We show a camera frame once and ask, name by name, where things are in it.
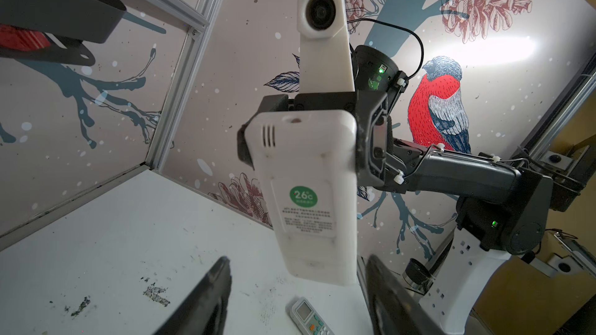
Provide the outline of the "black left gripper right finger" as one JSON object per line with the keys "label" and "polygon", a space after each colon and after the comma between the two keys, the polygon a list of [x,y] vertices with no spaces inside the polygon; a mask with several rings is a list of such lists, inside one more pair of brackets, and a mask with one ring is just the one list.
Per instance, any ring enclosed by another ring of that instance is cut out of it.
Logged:
{"label": "black left gripper right finger", "polygon": [[366,289],[374,334],[443,334],[375,255],[366,263]]}

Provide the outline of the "white air conditioner remote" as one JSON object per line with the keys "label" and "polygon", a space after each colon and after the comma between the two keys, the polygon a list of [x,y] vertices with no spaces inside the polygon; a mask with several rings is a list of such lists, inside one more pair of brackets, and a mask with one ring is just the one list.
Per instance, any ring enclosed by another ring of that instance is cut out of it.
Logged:
{"label": "white air conditioner remote", "polygon": [[344,110],[259,113],[245,138],[288,272],[355,285],[354,116]]}

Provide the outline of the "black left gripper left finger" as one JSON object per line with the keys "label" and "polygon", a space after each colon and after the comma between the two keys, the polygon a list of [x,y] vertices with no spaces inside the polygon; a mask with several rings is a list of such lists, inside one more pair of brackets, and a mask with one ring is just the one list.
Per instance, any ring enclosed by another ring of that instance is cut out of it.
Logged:
{"label": "black left gripper left finger", "polygon": [[155,334],[222,335],[231,286],[230,260],[222,256]]}

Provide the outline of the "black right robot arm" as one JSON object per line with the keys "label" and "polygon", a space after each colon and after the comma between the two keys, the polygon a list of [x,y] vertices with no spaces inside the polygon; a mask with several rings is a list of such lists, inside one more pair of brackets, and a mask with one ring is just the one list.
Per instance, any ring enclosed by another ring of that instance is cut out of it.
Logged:
{"label": "black right robot arm", "polygon": [[428,106],[428,123],[447,136],[427,146],[394,139],[390,112],[408,76],[385,54],[361,45],[351,54],[352,92],[267,96],[239,130],[239,159],[251,166],[290,274],[352,285],[357,278],[358,187],[389,193],[455,195],[456,229],[449,253],[418,302],[375,257],[367,266],[376,330],[464,332],[491,276],[511,256],[542,239],[552,178],[467,147],[462,116]]}

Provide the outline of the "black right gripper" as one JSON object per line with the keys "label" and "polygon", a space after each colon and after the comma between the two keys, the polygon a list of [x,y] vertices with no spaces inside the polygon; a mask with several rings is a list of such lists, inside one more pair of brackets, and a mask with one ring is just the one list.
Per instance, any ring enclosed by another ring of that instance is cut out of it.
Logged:
{"label": "black right gripper", "polygon": [[382,186],[389,115],[408,77],[369,46],[305,45],[300,90],[262,99],[240,128],[237,155],[263,183]]}

